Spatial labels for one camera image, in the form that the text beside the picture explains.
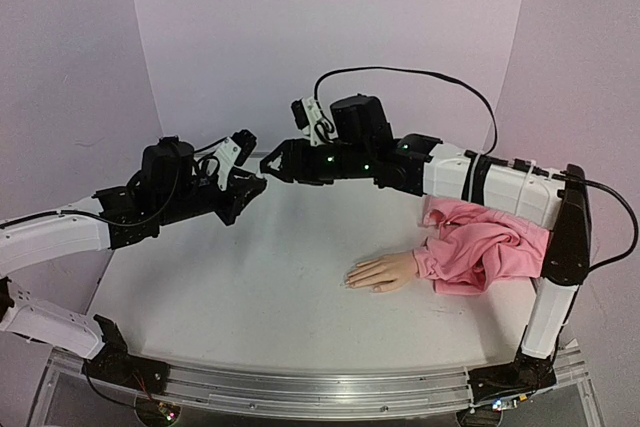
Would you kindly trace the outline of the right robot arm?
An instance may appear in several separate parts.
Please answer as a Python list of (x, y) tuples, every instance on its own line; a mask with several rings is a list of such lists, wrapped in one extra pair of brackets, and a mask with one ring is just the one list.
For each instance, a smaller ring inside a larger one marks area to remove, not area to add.
[(583, 171), (503, 160), (422, 134), (393, 135), (381, 101), (354, 95), (323, 111), (291, 106), (301, 137), (281, 142), (260, 164), (286, 183), (313, 186), (369, 179), (424, 199), (424, 243), (359, 263), (353, 288), (395, 289), (415, 278), (436, 292), (476, 295), (498, 280), (539, 284), (516, 358), (551, 361), (589, 271), (591, 219)]

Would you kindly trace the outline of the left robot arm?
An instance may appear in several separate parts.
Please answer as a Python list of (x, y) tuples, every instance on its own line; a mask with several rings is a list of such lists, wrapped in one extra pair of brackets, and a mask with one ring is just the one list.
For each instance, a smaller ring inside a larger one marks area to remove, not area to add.
[(156, 238), (164, 226), (210, 213), (226, 226), (266, 188), (244, 170), (257, 145), (241, 130), (196, 149), (177, 137), (145, 148), (140, 169), (124, 186), (103, 189), (62, 208), (1, 224), (1, 329), (94, 359), (116, 384), (131, 380), (133, 358), (108, 319), (89, 318), (33, 298), (11, 279), (35, 264), (88, 251), (115, 251)]

